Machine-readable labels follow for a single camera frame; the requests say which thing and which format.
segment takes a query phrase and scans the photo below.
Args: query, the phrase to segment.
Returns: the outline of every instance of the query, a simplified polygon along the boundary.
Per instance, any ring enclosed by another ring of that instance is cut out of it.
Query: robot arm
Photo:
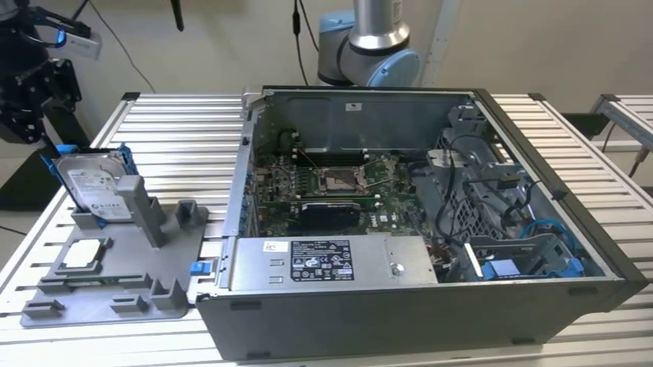
[[[55,28],[55,39],[45,41],[35,26]],[[0,138],[38,144],[46,155],[57,155],[57,149],[46,135],[45,113],[66,110],[73,114],[82,100],[71,61],[51,60],[47,51],[66,44],[69,33],[90,37],[91,28],[30,7],[27,0],[0,0],[0,50],[11,51],[0,54]]]
[[[354,0],[320,21],[318,78],[333,86],[412,86],[423,62],[409,48],[401,0]]]

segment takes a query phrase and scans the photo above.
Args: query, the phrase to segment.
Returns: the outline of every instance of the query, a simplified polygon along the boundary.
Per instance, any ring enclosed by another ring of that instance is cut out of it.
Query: power supply label
[[[290,249],[294,281],[353,281],[354,262],[348,240],[293,241]]]

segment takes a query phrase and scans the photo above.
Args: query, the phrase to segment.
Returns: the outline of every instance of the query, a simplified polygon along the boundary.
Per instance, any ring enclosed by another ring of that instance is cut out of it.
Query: slotted aluminum surface
[[[646,194],[616,171],[547,102],[536,102],[527,95],[497,95],[496,98],[627,255],[653,278],[653,206]],[[94,142],[95,146],[103,147],[117,146],[121,139],[127,140],[149,190],[165,203],[196,198],[210,207],[212,224],[202,258],[213,258],[221,250],[241,125],[240,96],[142,95],[135,102],[121,103]],[[0,293],[0,363],[232,364],[222,361],[196,310],[181,320],[153,323],[35,330],[21,327],[19,311],[46,274],[45,265],[54,261],[71,233],[70,212],[71,202],[61,192],[0,273],[5,286]],[[202,280],[194,281],[196,290],[206,285]],[[584,316],[544,346],[281,365],[653,365],[653,286],[616,311]]]

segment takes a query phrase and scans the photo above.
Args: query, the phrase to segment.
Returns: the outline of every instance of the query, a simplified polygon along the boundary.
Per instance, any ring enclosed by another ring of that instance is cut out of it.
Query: open computer tower
[[[230,360],[545,343],[647,285],[483,89],[266,87],[224,233]]]

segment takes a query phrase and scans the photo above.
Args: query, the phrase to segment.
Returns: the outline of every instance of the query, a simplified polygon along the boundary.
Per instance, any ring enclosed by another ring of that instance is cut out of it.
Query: gray plastic holder
[[[190,268],[200,256],[209,210],[194,200],[161,206],[147,197],[139,176],[125,176],[117,193],[135,222],[101,228],[90,213],[74,213],[78,226],[26,304],[23,326],[161,320],[188,313]],[[65,259],[82,239],[97,239],[101,245],[89,263],[71,268]]]

